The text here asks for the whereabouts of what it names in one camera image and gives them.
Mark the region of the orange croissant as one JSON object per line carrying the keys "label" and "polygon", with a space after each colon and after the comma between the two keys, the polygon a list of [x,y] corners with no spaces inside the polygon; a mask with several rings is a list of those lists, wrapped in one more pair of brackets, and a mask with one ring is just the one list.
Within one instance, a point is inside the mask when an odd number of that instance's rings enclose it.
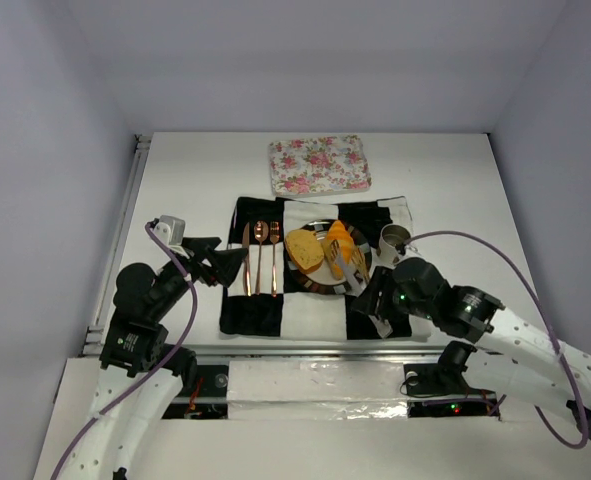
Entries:
{"label": "orange croissant", "polygon": [[331,269],[332,276],[336,280],[342,280],[344,278],[344,273],[342,269],[336,265],[335,256],[331,251],[331,244],[334,241],[336,241],[339,246],[339,253],[342,255],[345,264],[350,265],[355,243],[341,220],[335,220],[332,223],[326,237],[321,241],[321,244],[324,249],[326,260]]}

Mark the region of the bread slice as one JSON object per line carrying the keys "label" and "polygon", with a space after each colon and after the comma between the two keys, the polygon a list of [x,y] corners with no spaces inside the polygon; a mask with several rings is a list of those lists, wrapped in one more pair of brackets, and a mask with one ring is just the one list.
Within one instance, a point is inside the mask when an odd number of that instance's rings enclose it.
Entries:
{"label": "bread slice", "polygon": [[285,237],[285,247],[291,261],[304,274],[317,271],[324,262],[323,247],[313,231],[290,231]]}

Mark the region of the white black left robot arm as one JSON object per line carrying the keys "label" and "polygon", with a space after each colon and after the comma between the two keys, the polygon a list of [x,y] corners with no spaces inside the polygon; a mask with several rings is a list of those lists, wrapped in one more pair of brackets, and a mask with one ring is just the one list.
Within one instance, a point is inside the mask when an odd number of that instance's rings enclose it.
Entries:
{"label": "white black left robot arm", "polygon": [[99,375],[84,426],[65,448],[54,479],[129,479],[172,400],[194,385],[196,355],[182,339],[167,343],[163,318],[195,285],[229,287],[246,248],[219,250],[218,237],[186,238],[145,230],[169,261],[159,270],[134,263],[120,271],[115,310],[99,356]]}

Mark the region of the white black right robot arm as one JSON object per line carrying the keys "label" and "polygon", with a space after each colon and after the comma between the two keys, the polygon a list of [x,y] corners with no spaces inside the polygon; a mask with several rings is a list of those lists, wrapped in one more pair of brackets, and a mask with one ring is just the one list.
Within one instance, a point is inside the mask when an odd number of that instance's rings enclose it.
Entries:
{"label": "white black right robot arm", "polygon": [[591,441],[591,355],[519,317],[490,294],[452,286],[411,258],[375,268],[352,309],[379,325],[413,316],[451,337],[438,361],[469,388],[528,402],[572,422]]}

